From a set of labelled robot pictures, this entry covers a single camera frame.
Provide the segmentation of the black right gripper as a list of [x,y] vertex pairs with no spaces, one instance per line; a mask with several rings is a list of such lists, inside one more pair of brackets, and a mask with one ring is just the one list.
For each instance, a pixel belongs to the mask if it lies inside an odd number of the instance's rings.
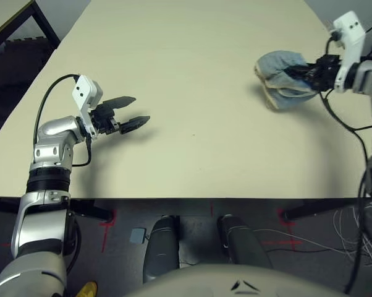
[[293,65],[286,69],[287,75],[305,75],[308,78],[298,79],[298,86],[302,90],[315,90],[325,92],[333,89],[337,73],[340,69],[340,56],[325,54],[318,58],[315,63],[306,65]]

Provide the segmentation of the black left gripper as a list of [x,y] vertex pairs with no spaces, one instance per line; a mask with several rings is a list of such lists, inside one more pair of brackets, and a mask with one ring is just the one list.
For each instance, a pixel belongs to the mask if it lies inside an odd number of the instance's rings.
[[122,124],[114,119],[113,109],[124,108],[135,100],[134,97],[121,96],[103,101],[102,104],[90,111],[90,119],[94,128],[99,134],[109,135],[119,131],[121,134],[127,134],[145,125],[150,120],[150,116],[137,116]]

